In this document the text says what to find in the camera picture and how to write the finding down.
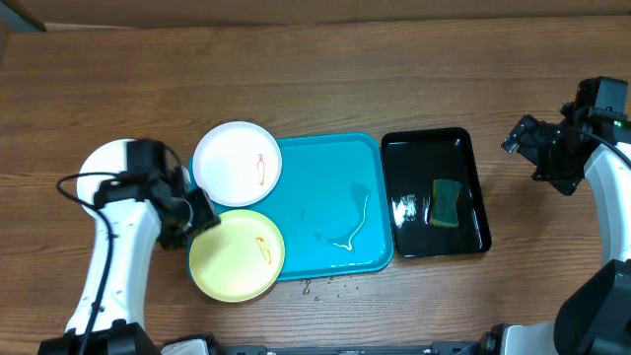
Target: blue tray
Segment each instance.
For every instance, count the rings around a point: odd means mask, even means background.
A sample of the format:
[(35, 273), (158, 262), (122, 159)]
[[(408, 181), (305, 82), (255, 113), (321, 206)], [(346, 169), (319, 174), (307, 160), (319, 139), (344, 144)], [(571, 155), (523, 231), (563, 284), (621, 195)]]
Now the blue tray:
[[(283, 234), (285, 262), (278, 280), (385, 268), (393, 241), (377, 141), (364, 133), (277, 141), (283, 158), (280, 179), (269, 195), (246, 209), (267, 216)], [(233, 209), (215, 208), (218, 213)]]

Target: cable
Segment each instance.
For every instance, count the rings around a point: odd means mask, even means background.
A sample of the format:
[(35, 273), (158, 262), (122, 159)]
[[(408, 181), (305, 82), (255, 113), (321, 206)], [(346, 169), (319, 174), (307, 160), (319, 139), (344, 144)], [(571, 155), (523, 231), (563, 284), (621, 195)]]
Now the cable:
[(170, 146), (166, 145), (165, 143), (163, 143), (163, 145), (165, 146), (165, 149), (168, 150), (169, 153), (171, 153), (174, 156), (175, 161), (177, 162), (177, 165), (179, 167), (183, 167), (183, 165), (181, 164), (181, 160), (179, 159), (179, 156), (175, 153), (175, 150), (171, 148)]
[(604, 138), (598, 136), (597, 134), (593, 134), (591, 132), (587, 132), (582, 130), (581, 128), (577, 128), (574, 126), (564, 126), (564, 125), (560, 125), (560, 124), (552, 124), (552, 123), (539, 123), (537, 126), (535, 127), (531, 127), (527, 130), (525, 130), (524, 132), (520, 133), (520, 135), (517, 137), (517, 141), (518, 143), (521, 143), (522, 138), (524, 138), (525, 135), (532, 133), (536, 130), (539, 129), (543, 129), (543, 128), (553, 128), (553, 129), (557, 129), (559, 131), (566, 131), (566, 132), (575, 132), (575, 133), (579, 133), (585, 136), (588, 136), (592, 139), (594, 139), (595, 141), (597, 141), (598, 143), (602, 144), (603, 146), (609, 148), (613, 153), (615, 153), (615, 155), (618, 156), (618, 158), (620, 158), (620, 160), (626, 164), (626, 166), (629, 168), (629, 170), (631, 170), (631, 159), (629, 159), (629, 157), (627, 157), (624, 153), (622, 153), (621, 150), (619, 150), (616, 146), (614, 146), (613, 144), (607, 142)]
[(193, 226), (193, 207), (190, 205), (185, 198), (182, 197), (174, 197), (175, 201), (185, 202), (188, 205), (188, 222), (186, 222), (186, 229), (183, 232), (188, 231)]
[(79, 355), (84, 355), (86, 353), (86, 349), (88, 347), (88, 340), (90, 338), (90, 334), (92, 333), (92, 329), (95, 326), (95, 322), (97, 321), (97, 315), (99, 314), (99, 311), (101, 310), (101, 302), (103, 301), (103, 294), (105, 292), (105, 284), (107, 283), (107, 277), (109, 276), (109, 270), (111, 268), (111, 260), (112, 260), (112, 255), (113, 255), (113, 249), (114, 249), (114, 233), (113, 233), (113, 229), (111, 227), (111, 223), (109, 222), (109, 220), (107, 219), (107, 217), (105, 216), (105, 214), (103, 212), (101, 212), (99, 209), (97, 209), (97, 207), (95, 207), (93, 204), (90, 204), (84, 200), (82, 200), (79, 197), (76, 197), (74, 195), (72, 195), (71, 193), (69, 193), (68, 191), (64, 190), (63, 187), (61, 186), (64, 182), (71, 180), (71, 179), (75, 179), (75, 178), (81, 178), (81, 177), (90, 177), (90, 176), (112, 176), (112, 177), (116, 177), (116, 174), (113, 173), (81, 173), (81, 174), (75, 174), (75, 175), (71, 175), (71, 176), (67, 176), (67, 177), (63, 177), (62, 179), (60, 179), (57, 182), (57, 191), (59, 191), (59, 193), (61, 193), (64, 197), (79, 203), (82, 206), (85, 206), (86, 208), (90, 209), (91, 211), (95, 212), (99, 217), (101, 217), (101, 219), (104, 221), (105, 226), (107, 227), (107, 257), (105, 258), (105, 267), (103, 270), (103, 275), (101, 276), (101, 282), (99, 283), (99, 289), (97, 290), (97, 297), (95, 298), (95, 301), (92, 303), (92, 312), (90, 313), (90, 318), (88, 319), (88, 324), (86, 325), (86, 330), (83, 333), (83, 338), (81, 340), (81, 345), (79, 347)]

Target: water droplet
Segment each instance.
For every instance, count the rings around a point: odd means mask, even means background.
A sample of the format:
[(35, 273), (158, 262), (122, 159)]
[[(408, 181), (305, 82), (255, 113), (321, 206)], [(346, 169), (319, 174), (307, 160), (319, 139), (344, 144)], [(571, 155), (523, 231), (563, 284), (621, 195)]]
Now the water droplet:
[(312, 290), (309, 288), (309, 285), (310, 285), (311, 283), (312, 283), (312, 279), (307, 279), (307, 280), (305, 280), (305, 289), (303, 290), (303, 295), (309, 295), (309, 294), (310, 294), (310, 292), (311, 292)]

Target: green sponge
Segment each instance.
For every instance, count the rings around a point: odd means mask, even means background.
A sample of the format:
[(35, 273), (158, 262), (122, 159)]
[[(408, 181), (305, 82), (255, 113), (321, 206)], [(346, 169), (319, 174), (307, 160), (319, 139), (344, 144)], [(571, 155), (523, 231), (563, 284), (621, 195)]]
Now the green sponge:
[(434, 180), (430, 224), (438, 227), (457, 227), (456, 203), (462, 184), (446, 178)]

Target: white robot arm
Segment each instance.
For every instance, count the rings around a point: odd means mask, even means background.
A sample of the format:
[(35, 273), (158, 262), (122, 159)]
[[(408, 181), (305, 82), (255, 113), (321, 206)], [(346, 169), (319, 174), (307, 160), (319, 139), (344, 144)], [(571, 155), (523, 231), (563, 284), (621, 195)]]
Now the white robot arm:
[[(172, 168), (161, 142), (121, 139), (95, 151), (58, 188), (95, 219), (95, 248), (79, 305), (62, 338), (39, 354), (160, 354), (144, 332), (151, 253), (182, 248), (188, 238), (220, 223), (200, 190), (187, 191), (188, 172)], [(77, 197), (61, 183), (78, 178)]]
[[(616, 146), (631, 158), (631, 145), (618, 143)], [(599, 145), (585, 165), (585, 178), (596, 201), (602, 266), (612, 260), (631, 259), (631, 169), (610, 149)], [(554, 346), (554, 325), (554, 321), (548, 321), (507, 327), (501, 354), (558, 355)]]
[[(631, 144), (616, 147), (631, 158)], [(631, 170), (610, 149), (599, 145), (585, 165), (585, 179), (596, 201), (602, 266), (614, 259), (631, 259)]]

